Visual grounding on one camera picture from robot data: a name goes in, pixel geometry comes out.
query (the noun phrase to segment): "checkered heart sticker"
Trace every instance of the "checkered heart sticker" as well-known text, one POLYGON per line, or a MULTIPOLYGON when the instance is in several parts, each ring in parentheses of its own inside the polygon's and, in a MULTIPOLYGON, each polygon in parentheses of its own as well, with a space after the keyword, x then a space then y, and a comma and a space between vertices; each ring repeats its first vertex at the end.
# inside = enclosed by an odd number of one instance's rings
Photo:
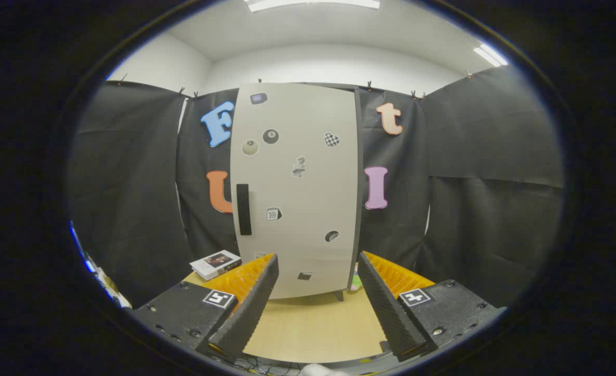
POLYGON ((341 138, 334 133, 327 132, 324 134, 324 142, 327 143, 327 147, 336 147, 341 143, 341 138))

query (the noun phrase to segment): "black fabric backdrop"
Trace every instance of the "black fabric backdrop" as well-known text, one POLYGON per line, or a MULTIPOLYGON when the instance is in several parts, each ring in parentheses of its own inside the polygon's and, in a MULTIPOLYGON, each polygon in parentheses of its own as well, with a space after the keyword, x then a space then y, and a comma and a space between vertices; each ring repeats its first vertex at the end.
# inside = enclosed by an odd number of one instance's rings
MULTIPOLYGON (((523 78, 494 68, 425 99, 317 85, 355 93, 363 168, 388 169, 388 206, 362 208, 359 250, 509 304, 541 266, 563 200, 559 143, 523 78), (375 108, 387 102, 401 111, 400 135, 382 129, 375 108)), ((239 252, 233 215, 212 207, 206 179, 209 171, 229 174, 231 139, 210 147, 200 121, 237 95, 187 100, 177 143, 185 97, 166 90, 107 83, 81 119, 69 174, 74 222, 86 252, 134 305, 184 278, 188 262, 239 252)), ((363 206, 363 172, 359 184, 363 206)), ((231 201, 229 177, 224 199, 231 201)))
MULTIPOLYGON (((226 171, 224 199, 231 202, 229 159, 231 137, 210 147, 210 134, 201 116, 224 102, 236 104, 239 89, 210 93, 188 100, 183 115, 176 154, 176 183, 181 196, 181 212, 185 231, 195 259, 221 250, 239 254, 234 231, 234 215, 221 213, 210 204, 208 179, 210 171, 226 171)), ((234 119, 234 110, 229 115, 234 119)), ((235 122, 228 128, 234 132, 235 122)))
MULTIPOLYGON (((385 176, 384 209, 361 210, 359 249, 413 269, 422 245, 428 213, 427 124, 420 100, 389 91, 356 89, 361 109, 360 142, 363 168, 382 166, 385 176), (382 129, 378 105, 391 102, 401 111, 399 135, 382 129)), ((368 200, 368 176, 360 176, 363 205, 368 200)))
POLYGON ((554 125, 510 66, 488 69, 421 102, 428 125, 430 219, 417 271, 454 278, 500 307, 550 251, 563 207, 554 125))
POLYGON ((134 307, 182 280, 194 261, 174 185, 183 100, 153 86, 105 83, 72 144, 74 226, 84 250, 134 307))

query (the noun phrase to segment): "blue letter f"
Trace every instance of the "blue letter f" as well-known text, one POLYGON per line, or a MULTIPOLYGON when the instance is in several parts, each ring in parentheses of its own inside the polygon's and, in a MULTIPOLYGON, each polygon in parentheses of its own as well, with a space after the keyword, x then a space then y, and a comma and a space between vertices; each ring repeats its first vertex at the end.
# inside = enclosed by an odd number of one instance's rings
POLYGON ((233 109, 234 104, 227 101, 218 105, 213 111, 208 112, 208 114, 201 116, 201 122, 206 123, 206 129, 208 129, 208 133, 210 133, 210 147, 216 147, 224 143, 224 141, 231 136, 231 132, 222 129, 223 125, 227 128, 231 126, 231 116, 229 116, 228 112, 223 113, 222 117, 218 116, 218 114, 222 111, 231 111, 233 109))

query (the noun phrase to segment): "ceiling light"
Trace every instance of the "ceiling light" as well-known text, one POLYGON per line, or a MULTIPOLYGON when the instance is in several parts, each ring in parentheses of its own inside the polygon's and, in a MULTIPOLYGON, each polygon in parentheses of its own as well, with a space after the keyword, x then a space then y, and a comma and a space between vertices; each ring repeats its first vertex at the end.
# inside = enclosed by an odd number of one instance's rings
POLYGON ((508 65, 508 62, 506 62, 505 59, 501 55, 499 55, 498 52, 494 51, 493 48, 485 44, 481 45, 480 48, 482 48, 489 55, 492 55, 497 62, 501 63, 504 66, 508 65))
POLYGON ((380 0, 245 0, 252 12, 282 7, 285 5, 308 4, 308 3, 331 3, 356 5, 371 9, 380 8, 380 0))
POLYGON ((487 62, 490 62, 492 66, 494 67, 500 67, 501 63, 497 62, 496 59, 494 59, 491 55, 489 55, 487 52, 484 52, 481 48, 476 48, 473 51, 475 51, 475 53, 477 53, 478 55, 484 57, 485 60, 487 60, 487 62))

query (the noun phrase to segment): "billiard ball sticker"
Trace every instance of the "billiard ball sticker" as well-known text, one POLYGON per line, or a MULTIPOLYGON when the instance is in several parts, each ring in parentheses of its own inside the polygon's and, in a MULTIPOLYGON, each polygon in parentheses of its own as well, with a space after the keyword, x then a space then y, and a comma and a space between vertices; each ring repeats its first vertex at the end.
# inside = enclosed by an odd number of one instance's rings
POLYGON ((255 155, 259 150, 259 143, 255 140, 245 140, 243 141, 243 145, 241 145, 241 150, 243 150, 243 154, 245 155, 255 155))
POLYGON ((264 135, 262 136, 262 139, 264 140, 264 142, 270 145, 277 143, 278 138, 279 138, 278 131, 275 129, 268 129, 267 131, 264 132, 264 135))

